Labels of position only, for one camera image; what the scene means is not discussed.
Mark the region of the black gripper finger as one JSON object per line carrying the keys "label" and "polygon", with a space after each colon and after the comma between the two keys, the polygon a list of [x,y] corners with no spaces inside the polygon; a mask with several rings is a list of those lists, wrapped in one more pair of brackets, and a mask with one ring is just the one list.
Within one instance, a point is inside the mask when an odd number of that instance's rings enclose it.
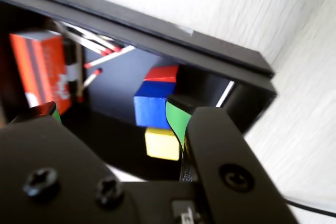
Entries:
{"label": "black gripper finger", "polygon": [[61,123],[56,104],[1,129],[1,223],[138,223],[132,198]]}
{"label": "black gripper finger", "polygon": [[224,109],[171,95],[165,115],[193,163],[212,223],[296,223]]}

